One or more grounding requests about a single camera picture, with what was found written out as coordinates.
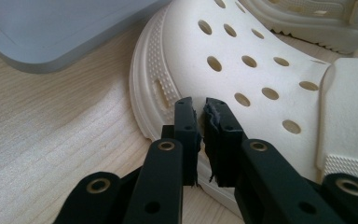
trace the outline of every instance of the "wood grain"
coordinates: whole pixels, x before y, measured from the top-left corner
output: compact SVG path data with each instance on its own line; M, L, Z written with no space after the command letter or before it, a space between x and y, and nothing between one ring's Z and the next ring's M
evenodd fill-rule
M0 59L0 224L51 223L84 176L124 176L142 165L150 141L132 114L128 81L144 26L51 74L26 74ZM340 57L280 38L323 60ZM185 188L183 222L242 220L201 189Z

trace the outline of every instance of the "wooden floor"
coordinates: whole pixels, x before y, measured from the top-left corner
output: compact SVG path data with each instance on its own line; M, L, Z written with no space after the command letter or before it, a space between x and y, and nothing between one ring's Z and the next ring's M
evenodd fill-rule
M150 141L131 111L131 56L145 23L60 72L33 75L0 59L0 224L51 223L77 182L142 165ZM329 62L338 55L280 36ZM183 223L242 223L202 189L185 188Z

